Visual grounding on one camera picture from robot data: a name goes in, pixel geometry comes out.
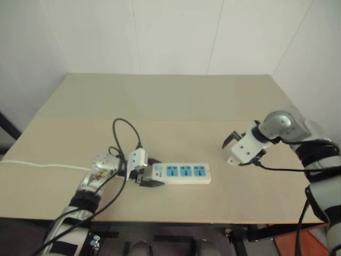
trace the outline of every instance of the power strip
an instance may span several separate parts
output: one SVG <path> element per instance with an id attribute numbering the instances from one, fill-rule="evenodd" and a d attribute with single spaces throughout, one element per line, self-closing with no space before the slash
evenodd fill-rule
<path id="1" fill-rule="evenodd" d="M 153 164 L 150 179 L 164 184 L 209 184 L 211 174 L 207 163 L 158 163 Z"/>

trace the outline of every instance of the white wall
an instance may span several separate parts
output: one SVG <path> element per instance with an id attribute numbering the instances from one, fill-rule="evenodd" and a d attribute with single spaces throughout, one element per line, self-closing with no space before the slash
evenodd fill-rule
<path id="1" fill-rule="evenodd" d="M 0 110 L 20 129 L 67 72 L 270 74 L 341 138 L 339 0 L 0 1 Z"/>

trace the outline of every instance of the table surface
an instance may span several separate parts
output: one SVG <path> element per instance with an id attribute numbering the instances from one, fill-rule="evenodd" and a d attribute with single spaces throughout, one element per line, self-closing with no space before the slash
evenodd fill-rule
<path id="1" fill-rule="evenodd" d="M 98 221 L 176 223 L 297 223 L 308 185 L 302 173 L 226 163 L 223 140 L 243 132 L 273 108 L 290 103 L 270 76 L 140 76 L 70 74 L 36 114 L 4 160 L 90 167 L 114 145 L 111 123 L 126 118 L 150 157 L 163 162 L 207 162 L 209 185 L 144 188 L 129 181 Z M 118 136 L 126 155 L 136 136 L 124 123 Z M 302 168 L 285 145 L 263 157 L 272 167 Z M 0 217 L 54 219 L 86 171 L 0 164 Z M 122 180 L 107 184 L 101 205 Z M 311 209 L 304 222 L 319 222 Z"/>

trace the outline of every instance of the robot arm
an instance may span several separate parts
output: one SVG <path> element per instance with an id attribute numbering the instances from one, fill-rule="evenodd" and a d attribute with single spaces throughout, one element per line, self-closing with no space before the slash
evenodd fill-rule
<path id="1" fill-rule="evenodd" d="M 251 125 L 242 136 L 233 132 L 223 148 L 232 139 L 238 142 L 227 161 L 231 165 L 257 165 L 265 148 L 280 141 L 290 145 L 311 182 L 305 192 L 315 215 L 330 223 L 329 252 L 341 255 L 341 156 L 321 127 L 306 120 L 297 108 L 285 106 L 268 114 L 264 122 Z"/>
<path id="2" fill-rule="evenodd" d="M 148 156 L 144 149 L 138 148 L 129 155 L 127 161 L 127 176 L 133 170 L 140 170 L 147 165 Z M 120 172 L 123 160 L 110 154 L 98 154 L 92 161 L 90 172 L 84 176 L 75 195 L 62 214 L 52 223 L 48 229 L 44 243 L 57 237 L 74 224 L 91 217 L 97 210 L 103 186 Z M 91 222 L 75 228 L 63 235 L 51 245 L 42 250 L 42 255 L 96 255 L 100 248 L 101 238 L 92 234 Z"/>

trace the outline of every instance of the metal frame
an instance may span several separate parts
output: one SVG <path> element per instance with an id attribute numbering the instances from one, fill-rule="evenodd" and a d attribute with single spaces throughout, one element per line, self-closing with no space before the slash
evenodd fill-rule
<path id="1" fill-rule="evenodd" d="M 35 226 L 47 228 L 52 220 L 36 219 L 14 219 L 31 223 Z M 117 226 L 167 226 L 167 227 L 203 227 L 210 226 L 221 229 L 229 242 L 233 244 L 237 256 L 247 256 L 244 241 L 258 242 L 263 239 L 272 239 L 278 236 L 296 232 L 296 224 L 276 224 L 258 229 L 257 225 L 244 224 L 210 224 L 210 223 L 155 223 L 155 222 L 106 222 L 93 221 L 91 231 L 99 234 L 101 237 L 117 238 L 119 232 L 115 231 Z M 327 223 L 305 223 L 302 224 L 302 230 L 325 227 Z M 193 243 L 194 238 L 184 236 L 159 236 L 155 235 L 156 242 L 187 242 Z"/>
<path id="2" fill-rule="evenodd" d="M 18 140 L 21 132 L 0 112 L 0 127 L 5 130 L 14 140 Z M 0 147 L 0 155 L 5 155 L 9 148 Z"/>

